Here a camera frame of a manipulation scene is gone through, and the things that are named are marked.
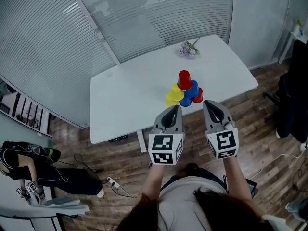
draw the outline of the flower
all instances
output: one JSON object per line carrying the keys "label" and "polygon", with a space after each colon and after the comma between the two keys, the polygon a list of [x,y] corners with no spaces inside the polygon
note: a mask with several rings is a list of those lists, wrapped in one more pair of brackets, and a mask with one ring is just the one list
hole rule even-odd
{"label": "flower", "polygon": [[185,41],[185,42],[181,43],[181,47],[182,48],[188,48],[188,42]]}
{"label": "flower", "polygon": [[196,50],[190,49],[188,51],[187,57],[190,58],[190,59],[193,59],[193,58],[195,58],[195,56],[196,56]]}
{"label": "flower", "polygon": [[295,23],[299,24],[299,26],[303,26],[303,23],[300,19],[295,19]]}
{"label": "flower", "polygon": [[188,41],[181,43],[182,48],[179,49],[179,57],[193,59],[196,55],[199,55],[198,49],[195,48],[195,44],[198,40],[199,38],[193,44]]}
{"label": "flower", "polygon": [[188,55],[188,50],[186,48],[182,48],[179,50],[179,57],[185,57]]}

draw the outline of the window blind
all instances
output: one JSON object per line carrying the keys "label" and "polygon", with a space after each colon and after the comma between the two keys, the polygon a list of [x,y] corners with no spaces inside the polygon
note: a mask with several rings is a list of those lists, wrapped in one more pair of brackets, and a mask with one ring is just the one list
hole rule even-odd
{"label": "window blind", "polygon": [[55,115],[86,126],[90,78],[112,66],[75,0],[0,0],[0,74]]}
{"label": "window blind", "polygon": [[117,58],[201,36],[229,39],[232,0],[83,0]]}

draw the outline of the hair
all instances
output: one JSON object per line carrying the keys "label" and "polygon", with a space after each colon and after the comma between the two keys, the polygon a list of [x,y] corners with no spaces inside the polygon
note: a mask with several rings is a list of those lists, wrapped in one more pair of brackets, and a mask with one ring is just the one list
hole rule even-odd
{"label": "hair", "polygon": [[[263,222],[261,216],[242,200],[214,191],[202,192],[200,188],[194,195],[212,231],[273,231],[271,225],[267,221]],[[116,231],[158,231],[158,205],[157,200],[150,200],[143,194],[138,204],[120,222]]]}
{"label": "hair", "polygon": [[137,205],[120,222],[116,231],[157,231],[158,230],[158,201],[151,200],[143,194]]}

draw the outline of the white table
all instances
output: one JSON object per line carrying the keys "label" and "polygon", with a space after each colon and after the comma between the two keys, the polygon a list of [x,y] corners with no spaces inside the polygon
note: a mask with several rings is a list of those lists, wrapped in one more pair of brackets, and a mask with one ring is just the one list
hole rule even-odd
{"label": "white table", "polygon": [[[180,44],[164,47],[118,66],[91,79],[90,136],[94,144],[153,126],[167,107],[165,94],[178,81],[181,70],[203,89],[204,99],[221,102],[255,89],[257,81],[247,67],[217,35],[202,37],[196,44],[197,59],[179,58]],[[202,103],[182,107],[183,115],[202,109]]]}
{"label": "white table", "polygon": [[279,57],[279,61],[278,61],[279,64],[281,64],[283,62],[283,60],[285,59],[285,56],[288,53],[289,48],[290,48],[291,43],[292,43],[293,40],[300,40],[300,41],[302,41],[303,43],[306,44],[307,40],[308,40],[308,37],[305,34],[302,35],[301,37],[298,37],[297,35],[295,35],[294,32],[291,32],[289,40],[288,40],[288,42],[287,42],[287,44],[286,44],[286,46],[285,46],[281,56]]}

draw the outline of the red cup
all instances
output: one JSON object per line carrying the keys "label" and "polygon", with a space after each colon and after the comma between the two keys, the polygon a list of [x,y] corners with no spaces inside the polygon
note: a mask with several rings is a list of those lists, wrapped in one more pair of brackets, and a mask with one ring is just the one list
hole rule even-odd
{"label": "red cup", "polygon": [[178,87],[181,90],[189,90],[193,86],[191,76],[188,71],[182,70],[179,72]]}
{"label": "red cup", "polygon": [[203,90],[200,87],[199,87],[199,92],[200,92],[200,94],[199,94],[198,97],[192,98],[192,101],[194,103],[201,103],[203,101]]}

